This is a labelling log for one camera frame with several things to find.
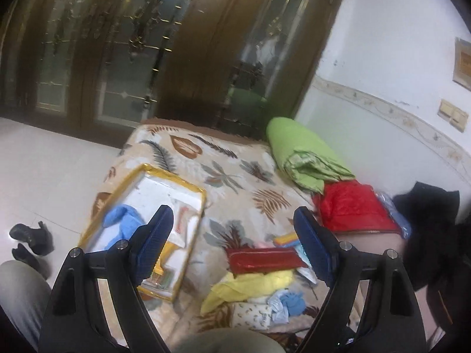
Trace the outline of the red zipper pouch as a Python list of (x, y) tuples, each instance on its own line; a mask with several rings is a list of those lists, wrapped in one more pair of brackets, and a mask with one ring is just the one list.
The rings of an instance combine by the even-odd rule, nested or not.
[(235, 275), (308, 268), (293, 248), (227, 249), (229, 269)]

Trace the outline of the wooden glass door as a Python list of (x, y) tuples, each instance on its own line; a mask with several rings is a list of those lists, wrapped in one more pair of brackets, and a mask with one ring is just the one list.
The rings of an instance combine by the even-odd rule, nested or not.
[(262, 139), (342, 0), (1, 0), (1, 115), (102, 144), (147, 119)]

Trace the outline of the red padded bag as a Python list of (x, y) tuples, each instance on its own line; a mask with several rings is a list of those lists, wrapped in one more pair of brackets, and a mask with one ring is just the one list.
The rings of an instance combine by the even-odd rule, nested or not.
[(401, 233), (372, 186), (356, 180), (326, 183), (312, 200), (320, 224), (334, 234)]

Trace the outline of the yellow blue sponge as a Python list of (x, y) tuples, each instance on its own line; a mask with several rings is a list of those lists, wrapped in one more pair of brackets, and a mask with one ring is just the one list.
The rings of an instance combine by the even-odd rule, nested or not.
[(280, 248), (291, 248), (300, 244), (298, 235), (295, 232), (274, 237), (272, 242), (273, 245)]

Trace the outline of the black garment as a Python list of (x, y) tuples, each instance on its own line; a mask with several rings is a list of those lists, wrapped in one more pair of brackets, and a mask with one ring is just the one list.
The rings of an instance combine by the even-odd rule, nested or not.
[(470, 327), (470, 218), (457, 222), (460, 193), (416, 182), (393, 198), (412, 231), (403, 263), (414, 291), (426, 289), (434, 321), (447, 334)]

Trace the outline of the patterned white cloth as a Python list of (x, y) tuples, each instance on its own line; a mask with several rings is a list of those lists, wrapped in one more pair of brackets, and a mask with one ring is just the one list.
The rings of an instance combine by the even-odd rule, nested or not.
[(271, 325), (272, 309), (268, 304), (236, 302), (231, 307), (231, 327), (266, 331)]

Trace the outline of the blue crumpled cloth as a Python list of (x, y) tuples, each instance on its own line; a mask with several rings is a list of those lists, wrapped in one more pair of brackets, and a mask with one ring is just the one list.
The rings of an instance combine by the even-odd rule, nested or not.
[(271, 306), (272, 320), (277, 324), (286, 324), (290, 317), (301, 316), (306, 309), (303, 294), (288, 289), (276, 291), (267, 303)]

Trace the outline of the colourful striped packet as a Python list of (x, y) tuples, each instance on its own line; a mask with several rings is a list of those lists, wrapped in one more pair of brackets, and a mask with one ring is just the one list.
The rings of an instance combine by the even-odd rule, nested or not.
[(150, 278), (144, 281), (144, 284), (155, 290), (169, 291), (173, 285), (174, 276), (174, 269), (164, 268), (162, 273), (153, 271)]

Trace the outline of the blue tissue pack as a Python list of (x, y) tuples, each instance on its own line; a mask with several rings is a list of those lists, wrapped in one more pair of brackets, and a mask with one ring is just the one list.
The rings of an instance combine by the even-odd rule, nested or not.
[(307, 279), (313, 285), (318, 284), (317, 276), (315, 275), (311, 263), (309, 262), (308, 257), (306, 256), (306, 252), (301, 244), (295, 246), (295, 252), (298, 254), (298, 257), (301, 261), (306, 265), (306, 267), (301, 267), (297, 269), (297, 272)]

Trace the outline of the blue cloth in bag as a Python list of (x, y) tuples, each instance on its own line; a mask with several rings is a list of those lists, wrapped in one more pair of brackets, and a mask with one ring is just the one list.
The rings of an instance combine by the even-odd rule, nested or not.
[(109, 245), (114, 245), (120, 240), (129, 240), (135, 231), (145, 224), (145, 220), (139, 212), (129, 205), (119, 205), (112, 208), (102, 222), (104, 229), (117, 226), (117, 234), (110, 240)]

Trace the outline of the leaf patterned beige blanket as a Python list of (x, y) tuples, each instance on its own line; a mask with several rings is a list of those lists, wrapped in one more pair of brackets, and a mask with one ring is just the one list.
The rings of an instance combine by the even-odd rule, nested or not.
[(82, 242), (101, 232), (101, 220), (137, 167), (173, 173), (206, 193), (203, 216), (183, 272), (163, 291), (144, 289), (145, 304), (169, 347), (192, 335), (228, 327), (233, 307), (201, 305), (213, 285), (227, 277), (230, 249), (269, 245), (293, 231), (293, 214), (311, 199), (278, 171), (266, 144), (181, 121), (152, 119), (134, 130), (97, 194)]

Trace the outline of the yellow trimmed clear storage bag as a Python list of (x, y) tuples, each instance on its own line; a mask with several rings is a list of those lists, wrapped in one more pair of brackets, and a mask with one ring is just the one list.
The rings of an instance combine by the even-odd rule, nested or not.
[(134, 207), (148, 223), (160, 206), (167, 205), (173, 211), (173, 230), (168, 237), (168, 246), (154, 268), (162, 273), (164, 268), (175, 270), (173, 285), (169, 291), (150, 288), (142, 282), (140, 290), (145, 294), (173, 302), (180, 290), (189, 258), (195, 245), (196, 234), (204, 212), (206, 191), (176, 174), (142, 164), (121, 182), (105, 200), (85, 229), (78, 245), (86, 252), (105, 249), (117, 234), (117, 226), (104, 229), (104, 216), (114, 207)]

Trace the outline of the black shoe upper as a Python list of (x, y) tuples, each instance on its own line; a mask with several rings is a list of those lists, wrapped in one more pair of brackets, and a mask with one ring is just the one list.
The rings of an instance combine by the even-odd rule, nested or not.
[(46, 256), (54, 250), (52, 234), (43, 221), (38, 222), (37, 228), (31, 228), (18, 223), (9, 232), (12, 239), (26, 243), (32, 252), (38, 256)]

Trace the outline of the green folded quilt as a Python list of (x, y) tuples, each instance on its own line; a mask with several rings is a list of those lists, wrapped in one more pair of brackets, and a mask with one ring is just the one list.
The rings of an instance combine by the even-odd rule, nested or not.
[(340, 157), (299, 122), (275, 117), (268, 123), (266, 134), (278, 168), (304, 190), (321, 194), (327, 182), (355, 179)]

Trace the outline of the black shoe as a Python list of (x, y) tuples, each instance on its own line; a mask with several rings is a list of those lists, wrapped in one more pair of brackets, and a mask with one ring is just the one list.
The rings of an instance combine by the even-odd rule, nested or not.
[(16, 261), (23, 262), (35, 271), (39, 272), (45, 279), (49, 278), (49, 267), (41, 259), (36, 258), (23, 244), (18, 244), (11, 250), (12, 256)]
[(9, 232), (12, 239), (26, 243), (32, 252), (38, 256), (46, 256), (54, 250), (52, 234), (43, 221), (38, 222), (37, 228), (31, 228), (18, 223)]

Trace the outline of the framed wall picture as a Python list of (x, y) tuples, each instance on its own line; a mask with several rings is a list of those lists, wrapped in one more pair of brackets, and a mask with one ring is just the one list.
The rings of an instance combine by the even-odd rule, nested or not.
[(453, 81), (471, 90), (471, 46), (459, 37), (455, 38)]

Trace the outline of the yellow terry towel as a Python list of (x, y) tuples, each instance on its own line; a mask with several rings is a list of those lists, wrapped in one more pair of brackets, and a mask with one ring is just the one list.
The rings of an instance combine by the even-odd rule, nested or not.
[(234, 276), (228, 272), (214, 284), (200, 307), (200, 315), (215, 311), (223, 303), (245, 301), (250, 298), (266, 297), (279, 289), (287, 288), (294, 280), (293, 270), (276, 272), (246, 273)]

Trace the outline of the black shoe lower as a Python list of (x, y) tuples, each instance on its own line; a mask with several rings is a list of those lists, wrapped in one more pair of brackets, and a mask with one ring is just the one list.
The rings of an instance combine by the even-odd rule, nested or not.
[(36, 258), (23, 244), (18, 244), (11, 250), (12, 256), (16, 261), (23, 262), (35, 271), (39, 272), (45, 279), (49, 278), (49, 267), (41, 259)]

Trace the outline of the beige wall switch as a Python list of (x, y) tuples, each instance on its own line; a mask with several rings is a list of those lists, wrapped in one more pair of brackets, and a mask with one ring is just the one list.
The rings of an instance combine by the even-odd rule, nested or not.
[(463, 133), (468, 123), (469, 114), (447, 100), (441, 100), (437, 114), (451, 126)]

